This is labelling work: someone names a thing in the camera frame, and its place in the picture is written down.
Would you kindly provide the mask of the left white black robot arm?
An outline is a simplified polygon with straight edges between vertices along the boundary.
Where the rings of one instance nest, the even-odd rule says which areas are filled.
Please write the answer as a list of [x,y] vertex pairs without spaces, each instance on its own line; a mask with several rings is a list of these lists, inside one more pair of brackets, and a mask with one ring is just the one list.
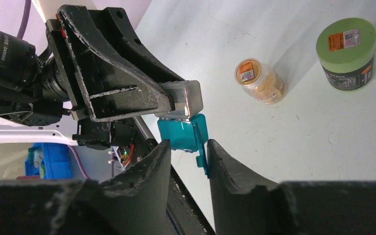
[[63,115],[110,122],[175,110],[166,82],[182,78],[141,43],[123,8],[62,5],[47,48],[0,31],[0,118],[47,126]]

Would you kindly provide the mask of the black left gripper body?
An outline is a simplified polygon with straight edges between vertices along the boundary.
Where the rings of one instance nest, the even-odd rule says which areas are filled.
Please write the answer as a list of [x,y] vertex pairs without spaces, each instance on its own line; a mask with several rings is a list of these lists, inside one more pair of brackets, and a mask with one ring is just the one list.
[[89,112],[75,77],[75,66],[63,37],[61,24],[57,19],[50,19],[46,21],[46,28],[48,44],[60,72],[57,81],[67,92],[68,100],[72,104],[71,115],[75,120],[88,118]]

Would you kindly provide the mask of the clear pill bottle gold lid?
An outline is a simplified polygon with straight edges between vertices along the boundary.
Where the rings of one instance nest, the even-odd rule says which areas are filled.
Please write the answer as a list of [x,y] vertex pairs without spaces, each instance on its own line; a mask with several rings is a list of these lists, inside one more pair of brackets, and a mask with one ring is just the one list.
[[244,59],[237,65],[235,80],[248,95],[265,105],[278,103],[284,97],[284,81],[271,66],[255,58]]

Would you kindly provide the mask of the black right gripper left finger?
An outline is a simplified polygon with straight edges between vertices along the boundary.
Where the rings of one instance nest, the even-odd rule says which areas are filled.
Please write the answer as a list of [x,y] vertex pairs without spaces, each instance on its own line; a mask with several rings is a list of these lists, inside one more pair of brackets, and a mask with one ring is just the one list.
[[0,235],[163,235],[168,140],[105,182],[0,181]]

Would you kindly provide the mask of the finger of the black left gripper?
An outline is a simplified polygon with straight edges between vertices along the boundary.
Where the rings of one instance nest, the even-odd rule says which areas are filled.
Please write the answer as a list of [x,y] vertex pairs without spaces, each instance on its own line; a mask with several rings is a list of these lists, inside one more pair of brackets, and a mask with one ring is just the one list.
[[90,119],[108,122],[175,109],[171,95],[119,55],[85,6],[58,9],[75,66],[75,77]]
[[121,57],[157,83],[183,81],[183,78],[161,63],[142,43],[124,8],[106,7],[89,10],[96,27]]

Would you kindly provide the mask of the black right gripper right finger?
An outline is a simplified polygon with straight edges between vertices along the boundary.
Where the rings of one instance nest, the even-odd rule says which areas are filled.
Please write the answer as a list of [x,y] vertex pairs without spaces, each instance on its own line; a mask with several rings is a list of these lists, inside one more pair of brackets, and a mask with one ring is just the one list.
[[376,235],[376,181],[273,182],[208,141],[218,235]]

